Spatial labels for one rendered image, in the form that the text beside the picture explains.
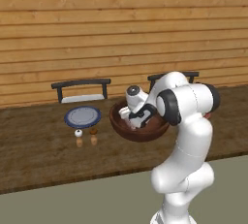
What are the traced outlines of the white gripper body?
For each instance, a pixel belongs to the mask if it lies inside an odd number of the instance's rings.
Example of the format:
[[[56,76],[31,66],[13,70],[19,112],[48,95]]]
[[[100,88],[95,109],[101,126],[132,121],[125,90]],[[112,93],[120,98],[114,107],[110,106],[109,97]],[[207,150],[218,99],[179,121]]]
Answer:
[[[138,117],[138,111],[140,109],[141,106],[137,106],[132,110],[128,106],[126,106],[122,108],[118,113],[131,129],[137,129],[141,127],[141,120]]]

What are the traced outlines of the brown wooden bowl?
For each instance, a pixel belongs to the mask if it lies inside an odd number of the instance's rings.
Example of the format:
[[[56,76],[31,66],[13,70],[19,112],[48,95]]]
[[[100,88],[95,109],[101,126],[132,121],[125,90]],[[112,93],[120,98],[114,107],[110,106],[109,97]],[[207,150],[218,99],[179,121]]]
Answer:
[[[150,142],[160,138],[168,130],[170,125],[157,113],[143,128],[132,130],[118,113],[126,106],[126,101],[122,100],[115,103],[109,111],[110,123],[114,131],[122,138],[132,142]]]

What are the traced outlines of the blue rimmed white plate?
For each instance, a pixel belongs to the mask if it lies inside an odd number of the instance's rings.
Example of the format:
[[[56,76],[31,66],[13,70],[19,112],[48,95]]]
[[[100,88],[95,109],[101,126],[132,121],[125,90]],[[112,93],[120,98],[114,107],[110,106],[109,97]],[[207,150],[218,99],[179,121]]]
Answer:
[[[64,116],[65,123],[73,128],[85,129],[96,125],[101,119],[101,112],[91,106],[80,106],[68,110]]]

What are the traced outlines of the brown topped wooden shaker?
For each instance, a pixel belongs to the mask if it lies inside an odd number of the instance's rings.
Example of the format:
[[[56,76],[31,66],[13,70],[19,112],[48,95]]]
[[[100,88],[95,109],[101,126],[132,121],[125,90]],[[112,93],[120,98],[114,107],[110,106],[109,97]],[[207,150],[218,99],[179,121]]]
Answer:
[[[91,135],[90,141],[92,145],[96,145],[98,142],[97,133],[98,133],[98,130],[96,128],[92,128],[90,130],[90,135]]]

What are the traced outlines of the white topped wooden shaker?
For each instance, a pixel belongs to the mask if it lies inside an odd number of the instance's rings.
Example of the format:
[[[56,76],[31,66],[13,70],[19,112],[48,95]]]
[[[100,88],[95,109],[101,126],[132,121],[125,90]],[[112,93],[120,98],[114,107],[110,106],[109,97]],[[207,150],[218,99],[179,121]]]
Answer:
[[[77,139],[77,147],[82,147],[82,144],[83,144],[82,131],[80,129],[76,129],[75,136]]]

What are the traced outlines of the black chair with white seat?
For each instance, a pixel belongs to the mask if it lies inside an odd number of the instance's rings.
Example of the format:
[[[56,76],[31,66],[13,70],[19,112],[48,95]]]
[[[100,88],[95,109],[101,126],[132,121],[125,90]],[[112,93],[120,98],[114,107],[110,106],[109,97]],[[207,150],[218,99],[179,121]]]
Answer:
[[[57,91],[58,102],[60,104],[67,104],[67,103],[107,99],[108,97],[107,85],[110,83],[111,83],[111,79],[67,80],[67,81],[55,82],[51,85],[51,88]],[[62,89],[64,87],[70,87],[70,86],[75,86],[75,85],[87,85],[87,84],[100,84],[102,86],[102,93],[71,96],[71,97],[63,96]]]

